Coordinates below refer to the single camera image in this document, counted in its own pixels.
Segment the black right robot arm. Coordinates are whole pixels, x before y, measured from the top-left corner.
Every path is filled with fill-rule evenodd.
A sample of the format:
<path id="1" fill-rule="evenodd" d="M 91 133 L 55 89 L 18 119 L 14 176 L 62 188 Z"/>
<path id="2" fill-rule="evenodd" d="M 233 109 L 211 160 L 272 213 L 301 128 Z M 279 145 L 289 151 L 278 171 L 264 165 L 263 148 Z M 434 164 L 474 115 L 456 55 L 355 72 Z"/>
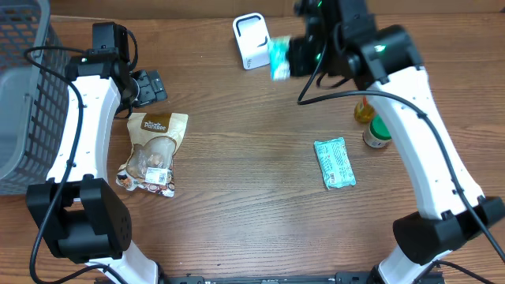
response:
<path id="1" fill-rule="evenodd" d="M 384 122 L 405 164 L 417 210 L 396 220 L 393 252 L 369 272 L 339 272 L 338 283 L 441 283 L 433 268 L 504 217 L 498 196 L 473 180 L 437 110 L 428 73 L 400 25 L 377 28 L 363 1 L 301 0 L 305 35 L 290 42 L 295 77 L 319 73 L 355 83 Z"/>

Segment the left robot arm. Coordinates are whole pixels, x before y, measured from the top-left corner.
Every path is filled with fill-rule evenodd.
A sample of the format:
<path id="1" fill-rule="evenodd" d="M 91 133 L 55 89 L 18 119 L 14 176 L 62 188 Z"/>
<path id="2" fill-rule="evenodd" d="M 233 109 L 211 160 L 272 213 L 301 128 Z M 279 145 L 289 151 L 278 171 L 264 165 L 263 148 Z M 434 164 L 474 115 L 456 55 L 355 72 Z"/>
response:
<path id="1" fill-rule="evenodd" d="M 58 154 L 45 182 L 28 187 L 26 204 L 39 229 L 36 244 L 78 264 L 80 273 L 165 283 L 162 267 L 134 244 L 129 210 L 107 178 L 115 116 L 167 98 L 159 74 L 136 70 L 137 60 L 133 33 L 114 22 L 93 25 L 90 49 L 73 49 L 57 73 L 69 96 Z"/>

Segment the teal tissue packet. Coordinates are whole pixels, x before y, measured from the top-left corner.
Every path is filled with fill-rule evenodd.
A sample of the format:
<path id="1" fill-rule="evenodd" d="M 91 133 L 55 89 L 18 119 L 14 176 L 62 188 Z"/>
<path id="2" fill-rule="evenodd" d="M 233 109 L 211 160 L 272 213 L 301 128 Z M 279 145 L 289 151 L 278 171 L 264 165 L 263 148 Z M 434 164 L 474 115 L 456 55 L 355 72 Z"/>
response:
<path id="1" fill-rule="evenodd" d="M 289 47 L 289 36 L 270 38 L 267 48 L 273 81 L 287 80 L 290 77 L 290 63 L 287 57 Z"/>

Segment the green lid jar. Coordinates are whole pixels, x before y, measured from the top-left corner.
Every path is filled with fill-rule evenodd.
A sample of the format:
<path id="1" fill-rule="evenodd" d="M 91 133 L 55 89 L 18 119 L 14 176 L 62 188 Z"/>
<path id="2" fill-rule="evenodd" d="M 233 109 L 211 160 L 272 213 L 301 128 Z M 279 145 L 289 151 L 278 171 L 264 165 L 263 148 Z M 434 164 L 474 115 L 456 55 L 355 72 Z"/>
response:
<path id="1" fill-rule="evenodd" d="M 391 142 L 391 134 L 379 115 L 369 122 L 362 137 L 363 141 L 371 148 L 384 148 Z"/>

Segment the teal white box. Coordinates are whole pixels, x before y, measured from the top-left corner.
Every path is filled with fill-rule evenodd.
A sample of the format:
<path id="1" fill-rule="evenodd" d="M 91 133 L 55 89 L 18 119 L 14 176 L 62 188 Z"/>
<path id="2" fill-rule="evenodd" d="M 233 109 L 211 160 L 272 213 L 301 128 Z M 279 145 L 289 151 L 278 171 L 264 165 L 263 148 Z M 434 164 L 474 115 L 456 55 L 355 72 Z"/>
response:
<path id="1" fill-rule="evenodd" d="M 343 137 L 327 141 L 315 141 L 314 149 L 324 185 L 328 190 L 355 186 L 356 178 Z"/>

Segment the white packet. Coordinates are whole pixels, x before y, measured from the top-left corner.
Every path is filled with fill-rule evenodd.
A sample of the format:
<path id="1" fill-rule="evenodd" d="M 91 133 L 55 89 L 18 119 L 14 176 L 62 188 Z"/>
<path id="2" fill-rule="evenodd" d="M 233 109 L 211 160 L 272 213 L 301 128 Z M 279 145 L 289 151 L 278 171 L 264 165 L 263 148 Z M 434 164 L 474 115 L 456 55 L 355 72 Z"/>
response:
<path id="1" fill-rule="evenodd" d="M 116 183 L 128 191 L 143 189 L 154 194 L 174 196 L 174 155 L 183 138 L 187 114 L 134 113 L 127 128 L 132 149 L 116 174 Z"/>

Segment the yellow oil bottle silver cap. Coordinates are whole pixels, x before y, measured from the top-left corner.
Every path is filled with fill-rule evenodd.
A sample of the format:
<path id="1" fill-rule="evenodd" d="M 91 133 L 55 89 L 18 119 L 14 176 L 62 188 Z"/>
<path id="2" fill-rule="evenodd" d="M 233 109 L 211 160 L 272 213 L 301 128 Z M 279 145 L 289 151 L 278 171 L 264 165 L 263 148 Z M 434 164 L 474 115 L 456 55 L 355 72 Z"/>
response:
<path id="1" fill-rule="evenodd" d="M 365 96 L 357 103 L 354 108 L 354 119 L 360 123 L 369 123 L 375 117 L 374 108 L 368 103 Z"/>

